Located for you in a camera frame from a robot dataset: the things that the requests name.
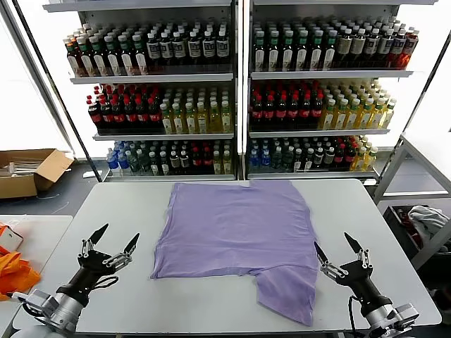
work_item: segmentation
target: white shelf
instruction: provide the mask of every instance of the white shelf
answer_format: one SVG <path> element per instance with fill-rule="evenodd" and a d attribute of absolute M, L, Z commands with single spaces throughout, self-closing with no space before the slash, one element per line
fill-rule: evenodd
<path fill-rule="evenodd" d="M 230 134 L 147 134 L 147 135 L 99 135 L 93 137 L 96 141 L 161 141 L 176 139 L 232 139 L 233 133 Z"/>
<path fill-rule="evenodd" d="M 379 178 L 379 174 L 374 171 L 309 171 L 306 173 L 250 173 L 247 175 L 250 180 L 310 180 L 328 178 L 357 178 L 359 180 Z"/>
<path fill-rule="evenodd" d="M 294 130 L 280 132 L 249 132 L 251 139 L 263 137 L 315 137 L 315 136 L 346 136 L 387 134 L 389 129 L 348 129 L 348 130 Z"/>
<path fill-rule="evenodd" d="M 170 74 L 170 75 L 136 75 L 136 76 L 93 76 L 72 77 L 74 85 L 87 85 L 96 83 L 146 83 L 146 82 L 211 82 L 231 81 L 232 73 L 211 74 Z"/>
<path fill-rule="evenodd" d="M 433 5 L 438 0 L 254 0 L 255 5 Z"/>
<path fill-rule="evenodd" d="M 97 0 L 97 1 L 51 1 L 42 5 L 49 13 L 114 11 L 143 8 L 225 7 L 230 0 Z"/>
<path fill-rule="evenodd" d="M 364 77 L 409 77 L 411 70 L 325 70 L 300 72 L 252 72 L 253 80 L 345 79 Z"/>

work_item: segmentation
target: purple t-shirt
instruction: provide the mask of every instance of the purple t-shirt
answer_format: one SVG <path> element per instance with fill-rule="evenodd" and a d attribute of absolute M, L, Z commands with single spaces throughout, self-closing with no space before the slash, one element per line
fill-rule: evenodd
<path fill-rule="evenodd" d="M 151 278 L 254 275 L 259 303 L 311 325 L 315 240 L 309 208 L 290 181 L 175 183 Z"/>

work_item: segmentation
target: small white table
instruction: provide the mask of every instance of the small white table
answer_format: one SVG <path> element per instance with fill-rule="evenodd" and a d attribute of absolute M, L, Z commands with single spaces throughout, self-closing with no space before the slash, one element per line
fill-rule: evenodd
<path fill-rule="evenodd" d="M 21 258 L 29 261 L 33 269 L 42 272 L 68 229 L 72 216 L 0 215 L 0 221 L 24 237 L 18 248 Z M 18 309 L 19 304 L 14 301 L 0 302 L 0 337 L 7 331 Z"/>
<path fill-rule="evenodd" d="M 390 165 L 374 193 L 374 203 L 393 199 L 440 199 L 451 197 L 451 132 L 445 134 L 418 134 L 404 132 L 400 136 L 401 144 L 396 149 Z M 400 168 L 406 155 L 410 154 L 445 189 L 438 192 L 392 192 L 386 190 Z M 412 265 L 418 270 L 451 237 L 449 221 L 432 240 L 412 259 Z"/>
<path fill-rule="evenodd" d="M 417 325 L 432 325 L 441 316 L 390 228 L 358 180 L 293 180 L 311 209 L 320 245 L 338 265 L 356 256 L 345 240 L 349 232 L 370 248 L 373 281 L 395 305 L 413 303 Z M 85 200 L 72 225 L 44 268 L 44 292 L 55 292 L 78 270 L 81 239 L 105 223 L 109 228 L 96 249 L 114 254 L 137 233 L 141 236 L 133 262 L 118 272 L 119 282 L 91 293 L 78 322 L 78 332 L 98 334 L 246 334 L 277 332 L 341 332 L 350 330 L 347 302 L 351 290 L 319 273 L 314 324 L 299 324 L 257 303 L 253 277 L 149 279 L 154 247 L 165 225 L 173 182 L 99 183 Z M 213 184 L 249 184 L 245 181 Z M 354 307 L 356 326 L 368 328 Z M 19 311 L 14 328 L 36 325 Z"/>

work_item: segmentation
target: cardboard box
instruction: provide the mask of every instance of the cardboard box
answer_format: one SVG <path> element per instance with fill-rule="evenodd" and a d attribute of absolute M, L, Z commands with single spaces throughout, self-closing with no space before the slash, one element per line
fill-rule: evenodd
<path fill-rule="evenodd" d="M 0 151 L 0 166 L 8 165 L 13 158 L 33 158 L 44 162 L 34 174 L 0 177 L 0 199 L 36 196 L 37 191 L 48 190 L 73 162 L 56 149 L 11 150 Z"/>

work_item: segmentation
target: orange bag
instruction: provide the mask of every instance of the orange bag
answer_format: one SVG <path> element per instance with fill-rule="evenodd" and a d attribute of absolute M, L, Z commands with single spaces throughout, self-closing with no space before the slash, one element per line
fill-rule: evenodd
<path fill-rule="evenodd" d="M 20 255 L 20 252 L 11 252 L 0 257 L 0 301 L 9 299 L 6 292 L 26 292 L 41 279 Z"/>

